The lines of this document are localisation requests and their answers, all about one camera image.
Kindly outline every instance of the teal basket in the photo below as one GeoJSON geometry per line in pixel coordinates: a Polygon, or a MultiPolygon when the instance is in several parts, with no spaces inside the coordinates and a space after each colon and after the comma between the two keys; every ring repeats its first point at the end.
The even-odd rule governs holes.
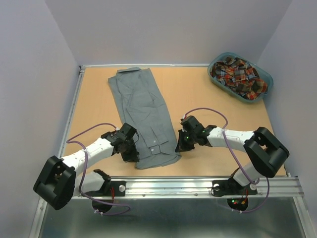
{"type": "Polygon", "coordinates": [[[238,57],[238,58],[240,58],[240,59],[243,59],[243,60],[249,62],[248,60],[246,60],[246,59],[244,59],[244,58],[242,58],[242,57],[236,55],[235,53],[230,53],[230,52],[226,52],[226,53],[223,53],[223,54],[219,55],[217,58],[215,58],[215,59],[213,60],[213,62],[211,62],[211,64],[208,66],[208,75],[210,76],[211,81],[212,81],[215,85],[217,85],[219,88],[221,88],[223,91],[225,91],[225,92],[227,92],[229,95],[231,95],[231,96],[237,98],[237,99],[240,100],[241,102],[244,102],[244,103],[256,103],[256,102],[260,101],[260,100],[272,89],[272,87],[273,87],[273,79],[272,79],[271,75],[269,75],[269,74],[268,74],[267,72],[265,72],[263,69],[257,67],[255,64],[253,64],[253,63],[251,63],[251,62],[249,62],[250,65],[251,65],[252,67],[254,67],[254,68],[257,70],[257,72],[259,73],[260,78],[261,78],[265,83],[267,83],[267,92],[266,92],[266,93],[262,93],[261,95],[259,95],[259,96],[258,96],[256,99],[254,99],[254,100],[248,100],[248,99],[245,99],[245,98],[241,97],[239,94],[236,94],[235,92],[231,91],[231,90],[230,90],[229,88],[227,88],[226,86],[222,85],[220,82],[217,81],[216,78],[212,77],[210,71],[211,71],[212,66],[213,66],[217,61],[219,61],[219,60],[224,60],[224,59],[226,59],[227,57],[233,57],[233,58],[238,57]]]}

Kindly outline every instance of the wooden table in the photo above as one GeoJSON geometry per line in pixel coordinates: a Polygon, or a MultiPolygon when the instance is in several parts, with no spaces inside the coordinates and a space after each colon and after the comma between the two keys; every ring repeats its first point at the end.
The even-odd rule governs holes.
{"type": "MultiPolygon", "coordinates": [[[[78,96],[69,138],[101,122],[111,122],[121,127],[108,78],[121,68],[87,68],[78,96]]],[[[167,104],[175,133],[181,128],[180,119],[189,110],[209,107],[222,112],[229,120],[227,129],[255,130],[259,126],[272,127],[263,101],[247,105],[229,96],[211,83],[205,67],[154,67],[151,68],[158,88],[167,104]]],[[[210,111],[196,111],[192,115],[204,125],[224,125],[221,116],[210,111]]],[[[85,145],[94,142],[103,133],[113,130],[100,126],[78,140],[85,145]]],[[[67,145],[65,155],[80,147],[67,145]]],[[[235,151],[242,165],[250,159],[246,153],[235,151]]],[[[227,148],[210,148],[197,145],[194,151],[183,152],[175,164],[146,170],[137,170],[134,163],[123,162],[120,155],[106,158],[89,168],[101,169],[111,176],[229,176],[237,168],[227,148]]],[[[278,175],[286,175],[281,168],[278,175]]]]}

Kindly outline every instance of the aluminum frame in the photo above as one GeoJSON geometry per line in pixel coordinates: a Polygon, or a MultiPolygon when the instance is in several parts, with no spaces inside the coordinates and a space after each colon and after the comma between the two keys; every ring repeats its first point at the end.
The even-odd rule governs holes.
{"type": "MultiPolygon", "coordinates": [[[[106,64],[106,65],[86,65],[81,66],[78,82],[66,123],[65,132],[61,141],[58,156],[62,157],[65,151],[66,140],[68,138],[70,126],[72,124],[74,111],[77,104],[80,88],[87,67],[206,67],[206,64],[106,64]]],[[[275,177],[270,181],[270,197],[293,197],[294,202],[302,223],[305,236],[307,238],[317,238],[309,216],[305,201],[304,193],[298,178],[275,177]]],[[[112,180],[124,179],[126,184],[126,196],[116,199],[162,199],[162,198],[216,198],[211,195],[213,180],[227,179],[227,177],[112,177],[112,180]]],[[[250,197],[265,197],[267,192],[267,184],[265,179],[261,179],[257,185],[258,195],[250,195],[250,197]]],[[[231,198],[232,196],[224,196],[222,198],[231,198]]],[[[86,199],[83,197],[74,197],[73,199],[86,199]]],[[[31,227],[29,238],[38,238],[41,226],[45,216],[47,202],[42,198],[39,199],[36,214],[31,227]]]]}

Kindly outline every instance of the black bracket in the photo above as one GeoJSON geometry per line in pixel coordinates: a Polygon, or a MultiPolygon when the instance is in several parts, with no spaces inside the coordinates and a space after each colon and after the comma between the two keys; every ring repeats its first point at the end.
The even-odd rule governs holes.
{"type": "MultiPolygon", "coordinates": [[[[107,186],[106,190],[102,190],[102,188],[101,188],[99,191],[88,192],[87,194],[89,196],[111,197],[112,196],[111,189],[113,188],[115,197],[124,197],[125,196],[126,181],[123,181],[123,180],[116,181],[115,180],[115,181],[109,182],[108,184],[109,184],[109,186],[107,186]]],[[[113,203],[113,201],[111,199],[107,199],[107,200],[100,199],[100,201],[113,203]]],[[[103,213],[109,211],[112,208],[111,205],[101,204],[97,201],[92,201],[92,207],[95,210],[98,210],[98,211],[103,212],[103,213]]]]}
{"type": "Polygon", "coordinates": [[[227,203],[230,208],[238,210],[238,211],[245,211],[249,206],[249,199],[248,198],[229,198],[227,199],[227,203]]]}
{"type": "Polygon", "coordinates": [[[225,180],[213,180],[213,187],[211,189],[212,196],[222,197],[222,196],[235,196],[235,195],[243,195],[245,191],[248,191],[249,195],[257,195],[258,191],[252,190],[250,185],[245,187],[240,186],[235,180],[232,178],[225,180]]]}
{"type": "Polygon", "coordinates": [[[113,146],[112,155],[120,153],[124,162],[139,162],[139,152],[133,140],[134,134],[139,137],[134,127],[124,123],[120,130],[102,134],[101,138],[107,139],[113,146]]]}
{"type": "Polygon", "coordinates": [[[216,128],[215,125],[208,125],[205,128],[194,116],[183,119],[181,125],[183,129],[178,131],[178,143],[175,152],[193,150],[195,144],[211,147],[207,136],[216,128]]]}

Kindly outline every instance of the screw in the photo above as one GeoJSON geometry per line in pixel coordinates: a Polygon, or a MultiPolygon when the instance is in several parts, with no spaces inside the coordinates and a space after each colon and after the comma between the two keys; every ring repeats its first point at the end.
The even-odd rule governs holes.
{"type": "Polygon", "coordinates": [[[220,190],[218,183],[214,184],[212,188],[213,188],[213,190],[215,190],[215,191],[219,191],[219,190],[220,190]]]}
{"type": "Polygon", "coordinates": [[[257,186],[255,184],[250,184],[250,189],[255,191],[257,189],[257,186]]]}
{"type": "Polygon", "coordinates": [[[124,192],[125,191],[125,186],[124,185],[120,185],[119,186],[119,191],[120,192],[124,192]]]}

